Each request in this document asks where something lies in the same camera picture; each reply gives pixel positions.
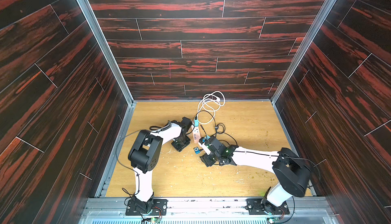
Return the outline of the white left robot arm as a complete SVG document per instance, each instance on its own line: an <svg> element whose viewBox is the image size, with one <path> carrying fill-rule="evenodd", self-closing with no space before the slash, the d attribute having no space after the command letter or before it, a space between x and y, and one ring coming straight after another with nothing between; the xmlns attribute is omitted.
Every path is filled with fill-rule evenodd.
<svg viewBox="0 0 391 224"><path fill-rule="evenodd" d="M168 121L163 127L151 126L141 130L129 152L128 160L135 172L136 190L128 202L127 215L149 214L153 209L154 192L152 189L152 171L156 167L162 146L171 142L178 152L190 144L187 136L192 121L183 117L182 121Z"/></svg>

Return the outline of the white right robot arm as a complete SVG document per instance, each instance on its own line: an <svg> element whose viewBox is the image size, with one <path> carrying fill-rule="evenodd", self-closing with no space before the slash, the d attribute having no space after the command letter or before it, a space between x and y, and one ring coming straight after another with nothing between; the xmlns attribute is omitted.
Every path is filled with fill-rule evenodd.
<svg viewBox="0 0 391 224"><path fill-rule="evenodd" d="M312 167L306 165L306 159L298 157L289 148L280 151L250 150L238 145L226 147L214 136L203 137L199 146L205 151L201 161L211 167L219 166L248 166L274 173L278 183L271 187L262 199L264 211L284 205L290 197L302 198L310 180Z"/></svg>

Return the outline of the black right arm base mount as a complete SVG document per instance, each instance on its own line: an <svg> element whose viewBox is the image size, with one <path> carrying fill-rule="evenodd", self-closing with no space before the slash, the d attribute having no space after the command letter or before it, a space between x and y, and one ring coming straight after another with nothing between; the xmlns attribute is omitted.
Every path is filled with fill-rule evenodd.
<svg viewBox="0 0 391 224"><path fill-rule="evenodd" d="M262 198L246 199L245 209L249 215L289 215L290 210L286 202L281 206L275 206Z"/></svg>

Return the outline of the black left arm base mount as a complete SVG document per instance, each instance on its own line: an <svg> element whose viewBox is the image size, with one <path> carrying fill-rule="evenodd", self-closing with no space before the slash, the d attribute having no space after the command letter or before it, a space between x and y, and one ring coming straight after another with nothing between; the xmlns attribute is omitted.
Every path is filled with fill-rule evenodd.
<svg viewBox="0 0 391 224"><path fill-rule="evenodd" d="M143 202L136 197L127 200L126 216L165 216L167 213L167 199L156 199L151 197L148 201Z"/></svg>

